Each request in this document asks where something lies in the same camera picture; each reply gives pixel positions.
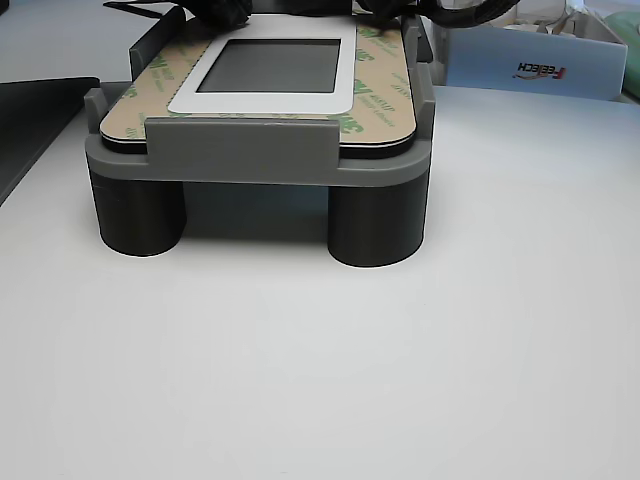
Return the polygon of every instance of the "cylindrical leg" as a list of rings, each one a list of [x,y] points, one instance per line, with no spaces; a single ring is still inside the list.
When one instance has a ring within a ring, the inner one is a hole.
[[[415,253],[424,237],[429,171],[390,187],[329,189],[329,252],[356,267],[380,267]]]
[[[147,257],[173,248],[187,213],[182,182],[115,180],[89,170],[100,236],[113,250]]]

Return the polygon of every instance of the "black cable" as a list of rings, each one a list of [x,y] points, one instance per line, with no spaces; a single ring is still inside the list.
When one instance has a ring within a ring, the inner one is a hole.
[[[517,5],[520,0],[486,0],[462,9],[444,8],[439,0],[357,0],[380,20],[399,15],[423,15],[445,28],[469,28],[490,22]]]
[[[132,0],[124,2],[107,2],[105,6],[125,9],[125,6],[163,3],[167,0]],[[229,29],[243,25],[251,15],[252,0],[169,0],[190,10],[205,24],[217,29]],[[399,15],[424,15],[433,23],[445,28],[468,28],[490,22],[507,13],[520,0],[486,0],[480,5],[452,10],[442,7],[440,0],[357,0],[360,6],[369,10],[381,22]],[[307,8],[311,0],[297,0],[300,11],[291,12],[298,15],[322,15],[325,10],[315,7]]]

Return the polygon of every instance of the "gray plastic bracket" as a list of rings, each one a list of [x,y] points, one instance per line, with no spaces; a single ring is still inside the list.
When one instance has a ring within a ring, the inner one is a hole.
[[[131,79],[135,80],[160,50],[182,29],[186,16],[182,7],[173,7],[129,49]]]
[[[261,183],[266,175],[288,183],[338,166],[337,121],[148,118],[145,130],[152,168],[197,171],[198,178]]]
[[[408,17],[402,23],[417,122],[416,139],[402,154],[375,160],[340,158],[340,126],[332,120],[189,117],[147,118],[148,153],[116,153],[104,145],[99,133],[109,101],[104,91],[92,90],[85,98],[91,132],[85,144],[89,167],[122,180],[353,187],[411,181],[431,164],[435,115],[428,65],[416,62],[418,21]],[[145,38],[152,37],[145,35],[141,42]]]
[[[404,55],[407,59],[407,68],[415,67],[418,60],[418,39],[420,38],[420,17],[403,16],[401,18],[402,43]]]
[[[409,69],[413,109],[416,115],[418,138],[431,141],[433,139],[433,122],[436,116],[436,98],[431,82],[429,65],[417,63]]]

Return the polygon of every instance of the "adhesive backing sheet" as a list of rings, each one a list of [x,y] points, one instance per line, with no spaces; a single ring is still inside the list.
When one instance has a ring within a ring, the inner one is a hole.
[[[340,122],[344,147],[401,143],[416,128],[409,74],[400,30],[359,25],[354,102],[336,115],[176,114],[168,105],[211,43],[193,21],[140,74],[101,124],[102,135],[119,143],[144,143],[148,117],[331,119]]]

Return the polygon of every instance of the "white table surface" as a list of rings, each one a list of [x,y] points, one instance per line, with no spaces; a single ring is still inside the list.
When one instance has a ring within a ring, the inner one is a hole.
[[[76,118],[0,208],[0,478],[640,478],[640,108],[437,97],[425,244],[374,270],[322,189],[112,252]]]

